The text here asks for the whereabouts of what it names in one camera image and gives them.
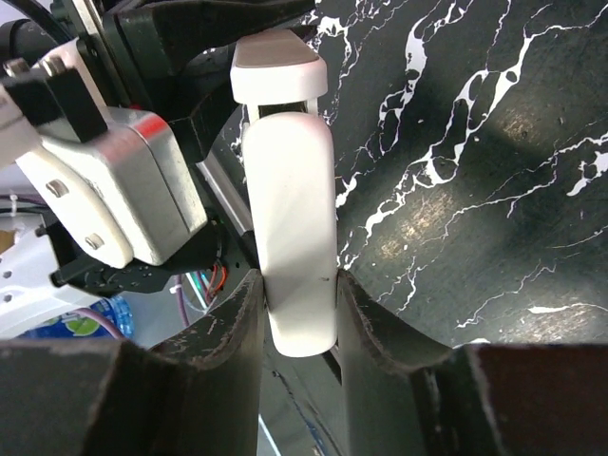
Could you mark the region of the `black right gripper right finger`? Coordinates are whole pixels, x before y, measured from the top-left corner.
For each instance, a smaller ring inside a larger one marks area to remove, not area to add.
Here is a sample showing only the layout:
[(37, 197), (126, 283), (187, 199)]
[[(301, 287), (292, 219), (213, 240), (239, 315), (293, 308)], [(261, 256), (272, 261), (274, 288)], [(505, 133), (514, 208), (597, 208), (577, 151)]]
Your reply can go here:
[(338, 353), (352, 455), (603, 455), (602, 344), (452, 349), (337, 282)]

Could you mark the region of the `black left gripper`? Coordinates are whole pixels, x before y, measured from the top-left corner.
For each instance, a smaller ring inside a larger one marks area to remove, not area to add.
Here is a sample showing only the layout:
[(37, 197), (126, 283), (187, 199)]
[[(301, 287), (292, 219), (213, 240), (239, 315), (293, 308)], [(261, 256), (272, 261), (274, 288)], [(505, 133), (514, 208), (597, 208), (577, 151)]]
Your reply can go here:
[[(197, 166), (236, 109), (229, 67), (238, 39), (298, 19), (310, 1), (122, 1), (101, 33), (114, 86), (139, 109), (164, 119), (180, 147), (203, 205), (206, 184)], [(172, 275), (206, 268), (219, 235), (207, 223), (159, 266), (133, 260), (111, 267), (82, 248), (61, 259), (53, 281), (93, 295), (154, 293)]]

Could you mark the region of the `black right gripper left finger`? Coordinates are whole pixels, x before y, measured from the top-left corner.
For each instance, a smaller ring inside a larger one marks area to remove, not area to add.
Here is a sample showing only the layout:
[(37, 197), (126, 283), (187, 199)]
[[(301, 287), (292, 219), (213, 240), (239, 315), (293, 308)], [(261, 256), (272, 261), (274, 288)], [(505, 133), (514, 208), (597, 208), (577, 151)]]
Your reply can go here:
[(264, 293), (252, 270), (152, 350), (127, 340), (1, 346), (5, 455), (253, 455)]

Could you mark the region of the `white stapler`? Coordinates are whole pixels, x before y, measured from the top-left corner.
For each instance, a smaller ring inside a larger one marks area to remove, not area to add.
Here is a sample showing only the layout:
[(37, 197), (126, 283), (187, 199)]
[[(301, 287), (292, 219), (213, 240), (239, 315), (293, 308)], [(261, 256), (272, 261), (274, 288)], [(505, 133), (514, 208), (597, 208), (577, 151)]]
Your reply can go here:
[(337, 340), (333, 136), (318, 112), (327, 65), (274, 29), (237, 42), (230, 77), (247, 113), (241, 155), (275, 348), (318, 355)]

